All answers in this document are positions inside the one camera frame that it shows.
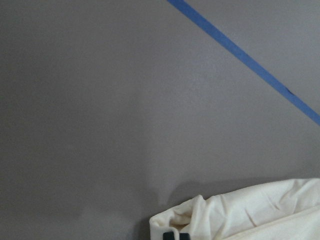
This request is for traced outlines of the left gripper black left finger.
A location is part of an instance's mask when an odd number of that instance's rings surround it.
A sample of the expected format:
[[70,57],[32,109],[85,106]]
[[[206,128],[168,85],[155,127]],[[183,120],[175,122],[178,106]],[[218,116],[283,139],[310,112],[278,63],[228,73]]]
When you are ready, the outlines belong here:
[[162,235],[163,240],[175,240],[175,234],[174,232],[164,232]]

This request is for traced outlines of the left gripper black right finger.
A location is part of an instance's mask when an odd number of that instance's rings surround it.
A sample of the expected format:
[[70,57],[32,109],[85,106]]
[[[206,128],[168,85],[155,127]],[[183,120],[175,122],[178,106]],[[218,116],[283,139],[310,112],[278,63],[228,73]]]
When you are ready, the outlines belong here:
[[190,235],[188,233],[180,233],[179,240],[190,240]]

